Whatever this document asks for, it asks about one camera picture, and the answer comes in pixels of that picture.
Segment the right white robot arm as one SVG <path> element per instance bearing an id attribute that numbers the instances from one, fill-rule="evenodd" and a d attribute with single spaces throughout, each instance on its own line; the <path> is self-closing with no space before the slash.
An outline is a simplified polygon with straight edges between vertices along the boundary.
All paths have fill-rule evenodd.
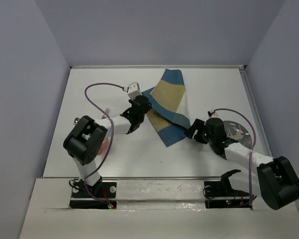
<path id="1" fill-rule="evenodd" d="M 278 210 L 299 199 L 299 178 L 290 161 L 283 156 L 272 158 L 246 148 L 227 136 L 221 119 L 196 119 L 184 134 L 199 143 L 209 144 L 215 154 L 255 175 L 258 183 L 253 184 L 248 179 L 247 190 L 261 197 L 271 209 Z"/>

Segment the pink mug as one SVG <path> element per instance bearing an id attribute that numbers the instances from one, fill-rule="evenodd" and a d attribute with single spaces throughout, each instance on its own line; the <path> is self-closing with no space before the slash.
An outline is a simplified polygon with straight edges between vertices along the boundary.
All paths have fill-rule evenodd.
<path id="1" fill-rule="evenodd" d="M 101 155 L 109 147 L 109 142 L 110 142 L 110 140 L 109 140 L 108 137 L 106 137 L 103 140 L 102 145 L 101 145 L 101 147 L 100 147 L 100 149 L 98 151 L 98 155 Z"/>

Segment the grey reindeer plate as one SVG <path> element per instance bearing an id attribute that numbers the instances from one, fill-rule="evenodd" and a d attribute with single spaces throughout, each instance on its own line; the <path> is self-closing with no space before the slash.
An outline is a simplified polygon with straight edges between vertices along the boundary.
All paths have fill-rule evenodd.
<path id="1" fill-rule="evenodd" d="M 229 138 L 237 140 L 248 149 L 252 148 L 252 137 L 241 124 L 230 120 L 225 120 L 223 123 L 226 134 Z"/>

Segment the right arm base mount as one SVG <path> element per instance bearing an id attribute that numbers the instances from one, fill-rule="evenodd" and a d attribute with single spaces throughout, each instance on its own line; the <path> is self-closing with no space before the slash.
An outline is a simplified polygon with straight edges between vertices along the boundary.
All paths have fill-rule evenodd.
<path id="1" fill-rule="evenodd" d="M 247 191 L 232 188 L 230 179 L 237 176 L 241 170 L 234 169 L 221 175 L 218 181 L 205 181 L 202 189 L 207 209 L 225 208 L 252 208 L 249 205 L 249 193 Z"/>

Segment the blue tan checked placemat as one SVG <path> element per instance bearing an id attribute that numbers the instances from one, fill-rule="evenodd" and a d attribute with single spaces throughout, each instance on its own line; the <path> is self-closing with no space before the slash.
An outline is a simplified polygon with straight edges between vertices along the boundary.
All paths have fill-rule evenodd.
<path id="1" fill-rule="evenodd" d="M 143 95 L 152 107 L 147 117 L 164 145 L 169 147 L 186 138 L 185 131 L 191 124 L 182 72 L 165 69 L 157 85 Z"/>

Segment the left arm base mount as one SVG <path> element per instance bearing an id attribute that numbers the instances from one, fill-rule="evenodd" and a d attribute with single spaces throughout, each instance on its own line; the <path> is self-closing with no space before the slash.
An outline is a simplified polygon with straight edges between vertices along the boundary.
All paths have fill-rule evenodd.
<path id="1" fill-rule="evenodd" d="M 112 210 L 117 207 L 117 181 L 105 180 L 96 186 L 85 186 L 79 179 L 69 180 L 72 188 L 69 207 L 72 209 Z"/>

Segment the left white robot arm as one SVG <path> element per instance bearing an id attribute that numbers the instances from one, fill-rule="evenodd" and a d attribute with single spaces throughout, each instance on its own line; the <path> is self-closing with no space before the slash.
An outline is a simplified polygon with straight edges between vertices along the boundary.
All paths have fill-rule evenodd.
<path id="1" fill-rule="evenodd" d="M 98 195 L 102 188 L 102 177 L 95 162 L 102 143 L 116 134 L 133 133 L 151 109 L 149 99 L 143 95 L 129 102 L 131 107 L 114 118 L 94 120 L 89 116 L 81 117 L 63 142 L 64 149 L 77 165 L 83 191 L 90 197 Z"/>

